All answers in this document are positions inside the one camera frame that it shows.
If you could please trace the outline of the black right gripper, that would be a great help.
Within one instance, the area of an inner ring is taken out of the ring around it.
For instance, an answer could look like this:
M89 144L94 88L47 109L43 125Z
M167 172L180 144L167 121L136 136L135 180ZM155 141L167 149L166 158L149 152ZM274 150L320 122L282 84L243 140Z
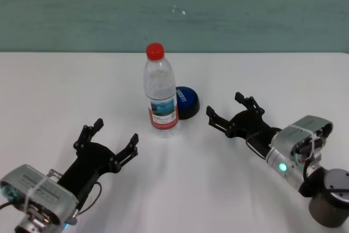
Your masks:
M266 159L271 150L272 138L281 129L271 127L263 120L265 110L258 105L254 97L245 97L240 92L236 92L234 99L247 110L236 114L228 121L217 115L212 107L207 106L208 124L223 132L228 138L244 139L255 153Z

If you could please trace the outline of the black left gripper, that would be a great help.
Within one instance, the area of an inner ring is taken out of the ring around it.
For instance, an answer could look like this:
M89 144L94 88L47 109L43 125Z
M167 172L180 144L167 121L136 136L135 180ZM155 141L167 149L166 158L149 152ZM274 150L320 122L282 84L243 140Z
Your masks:
M92 126L84 125L78 140L73 144L76 160L58 180L58 184L71 192L83 204L99 177L106 173L119 173L122 167L138 155L139 135L134 134L124 149L114 154L107 147L91 142L104 126L98 118Z

